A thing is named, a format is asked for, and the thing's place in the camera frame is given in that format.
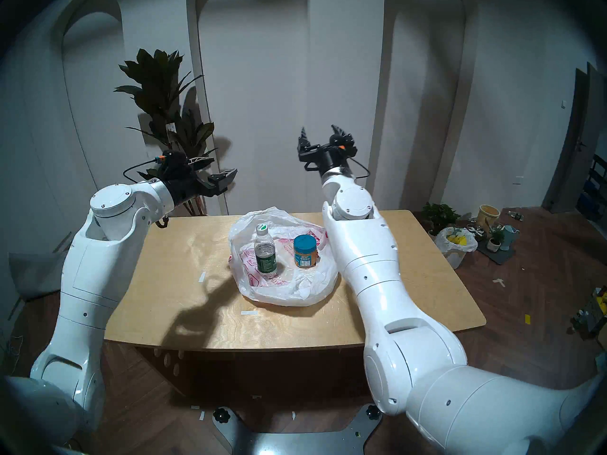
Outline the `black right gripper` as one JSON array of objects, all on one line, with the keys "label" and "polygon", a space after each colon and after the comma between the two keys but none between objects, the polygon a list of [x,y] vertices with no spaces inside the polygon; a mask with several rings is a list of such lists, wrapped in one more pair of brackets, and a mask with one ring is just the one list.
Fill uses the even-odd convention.
[{"label": "black right gripper", "polygon": [[307,138],[305,127],[301,128],[297,143],[299,161],[304,163],[307,172],[318,172],[325,175],[332,169],[341,169],[349,172],[348,159],[354,158],[358,152],[350,133],[346,133],[337,125],[332,124],[333,135],[329,144],[311,145]]}]

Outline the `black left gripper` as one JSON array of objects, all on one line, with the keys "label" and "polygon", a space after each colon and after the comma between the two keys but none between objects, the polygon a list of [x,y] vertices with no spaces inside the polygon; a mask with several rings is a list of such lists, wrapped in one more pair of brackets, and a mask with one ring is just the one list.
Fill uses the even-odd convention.
[{"label": "black left gripper", "polygon": [[[213,162],[215,162],[213,157],[195,157],[189,159],[189,166],[207,168]],[[216,174],[205,170],[165,174],[165,186],[174,206],[180,206],[200,195],[212,198],[224,194],[233,183],[237,173],[237,169],[229,169]]]}]

